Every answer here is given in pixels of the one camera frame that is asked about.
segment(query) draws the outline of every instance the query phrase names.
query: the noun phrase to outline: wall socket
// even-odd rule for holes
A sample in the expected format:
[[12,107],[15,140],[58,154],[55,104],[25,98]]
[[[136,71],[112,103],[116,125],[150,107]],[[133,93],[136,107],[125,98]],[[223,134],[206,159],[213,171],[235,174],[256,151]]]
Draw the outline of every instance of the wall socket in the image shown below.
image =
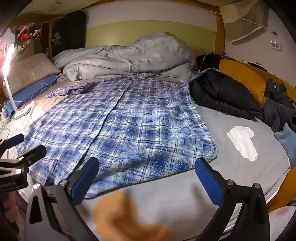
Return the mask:
[[280,51],[281,52],[281,41],[279,41],[278,39],[272,39],[270,41],[270,46],[277,50],[277,51]]

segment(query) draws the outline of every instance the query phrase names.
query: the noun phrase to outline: mattress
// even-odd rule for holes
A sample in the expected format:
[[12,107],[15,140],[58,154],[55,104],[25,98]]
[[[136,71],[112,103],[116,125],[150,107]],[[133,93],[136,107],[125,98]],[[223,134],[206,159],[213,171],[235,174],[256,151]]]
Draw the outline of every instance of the mattress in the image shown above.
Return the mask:
[[[31,105],[32,110],[28,115],[8,123],[0,138],[25,134],[30,123],[64,98],[46,99],[45,95],[54,89],[75,84],[69,80],[58,82],[25,104]],[[260,120],[241,119],[205,107],[196,107],[219,150],[217,158],[210,162],[212,168],[238,185],[251,186],[258,182],[266,200],[272,197],[283,182],[290,164],[285,150],[270,127]],[[234,126],[253,130],[252,142],[258,153],[256,161],[243,158],[228,138],[227,133]],[[12,148],[3,158],[14,159],[16,156],[16,149]],[[29,186],[20,190],[26,201],[34,184],[30,175],[28,182]],[[85,199],[77,206],[82,219],[102,241],[107,240],[107,237],[108,240],[145,240],[142,239],[143,234],[155,235],[154,240],[159,241],[189,239],[202,232],[217,208],[211,203],[194,170],[103,193],[96,198]],[[227,227],[234,224],[239,208],[237,205]],[[135,239],[128,237],[127,229]]]

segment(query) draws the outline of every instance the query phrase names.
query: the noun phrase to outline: orange cushion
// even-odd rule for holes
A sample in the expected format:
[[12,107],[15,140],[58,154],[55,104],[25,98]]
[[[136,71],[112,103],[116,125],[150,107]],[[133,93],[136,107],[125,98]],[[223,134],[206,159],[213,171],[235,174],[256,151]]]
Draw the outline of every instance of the orange cushion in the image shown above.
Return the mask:
[[280,78],[278,78],[275,75],[272,75],[266,71],[258,69],[254,66],[249,65],[249,64],[243,63],[243,65],[247,66],[249,69],[253,70],[256,74],[260,75],[264,79],[264,81],[267,81],[268,79],[273,79],[275,82],[283,83],[286,87],[286,93],[287,93],[288,97],[294,103],[296,103],[296,89],[293,86],[289,85],[287,82],[281,80]]
[[241,62],[231,59],[222,59],[220,61],[219,70],[244,84],[258,103],[261,104],[263,102],[266,82],[261,76]]

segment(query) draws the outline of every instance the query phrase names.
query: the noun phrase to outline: white sock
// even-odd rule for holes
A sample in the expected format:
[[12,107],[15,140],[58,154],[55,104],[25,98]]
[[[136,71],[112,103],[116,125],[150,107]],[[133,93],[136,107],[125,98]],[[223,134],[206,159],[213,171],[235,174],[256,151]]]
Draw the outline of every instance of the white sock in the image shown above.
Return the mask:
[[258,153],[251,141],[254,132],[249,127],[235,126],[227,133],[227,136],[244,158],[250,161],[257,159]]

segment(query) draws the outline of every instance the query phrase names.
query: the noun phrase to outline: plaid shirt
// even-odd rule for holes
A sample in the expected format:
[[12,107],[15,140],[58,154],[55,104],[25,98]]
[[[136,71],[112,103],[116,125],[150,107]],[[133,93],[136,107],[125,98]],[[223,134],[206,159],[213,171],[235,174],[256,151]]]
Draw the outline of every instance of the plaid shirt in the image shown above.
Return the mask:
[[100,162],[86,195],[93,197],[193,169],[197,158],[211,161],[218,152],[188,83],[116,76],[58,89],[49,97],[69,93],[29,126],[17,146],[18,154],[46,147],[45,158],[30,167],[42,185],[58,184],[93,156]]

